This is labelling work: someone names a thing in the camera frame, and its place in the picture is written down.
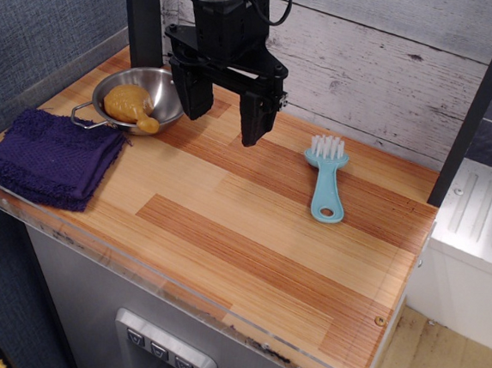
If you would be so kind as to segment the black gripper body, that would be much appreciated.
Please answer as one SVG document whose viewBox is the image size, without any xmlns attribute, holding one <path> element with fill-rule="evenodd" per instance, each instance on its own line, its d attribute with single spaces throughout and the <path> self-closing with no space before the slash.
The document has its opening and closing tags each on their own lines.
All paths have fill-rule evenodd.
<svg viewBox="0 0 492 368">
<path fill-rule="evenodd" d="M 195 24 L 170 24 L 171 62 L 198 71 L 237 94 L 257 94 L 262 107 L 281 109 L 286 67 L 267 51 L 270 0 L 191 0 Z"/>
</svg>

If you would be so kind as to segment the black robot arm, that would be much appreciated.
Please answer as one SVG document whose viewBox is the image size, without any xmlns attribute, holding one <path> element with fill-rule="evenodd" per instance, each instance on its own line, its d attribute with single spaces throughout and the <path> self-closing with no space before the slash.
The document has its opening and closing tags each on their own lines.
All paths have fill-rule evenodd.
<svg viewBox="0 0 492 368">
<path fill-rule="evenodd" d="M 191 0 L 195 23 L 169 25 L 169 64 L 185 114 L 195 120 L 214 104 L 213 87 L 240 97 L 244 146 L 272 130 L 285 104 L 289 72 L 267 50 L 270 0 Z"/>
</svg>

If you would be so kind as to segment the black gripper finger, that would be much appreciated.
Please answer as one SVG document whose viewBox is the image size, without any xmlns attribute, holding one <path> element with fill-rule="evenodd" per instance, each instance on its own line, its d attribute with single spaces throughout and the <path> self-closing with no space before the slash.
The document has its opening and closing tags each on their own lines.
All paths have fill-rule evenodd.
<svg viewBox="0 0 492 368">
<path fill-rule="evenodd" d="M 170 66 L 185 115 L 190 120 L 201 118 L 214 104 L 213 82 L 198 67 L 173 61 Z"/>
<path fill-rule="evenodd" d="M 262 136 L 272 130 L 277 110 L 270 98 L 250 92 L 240 96 L 240 128 L 244 147 L 256 145 Z"/>
</svg>

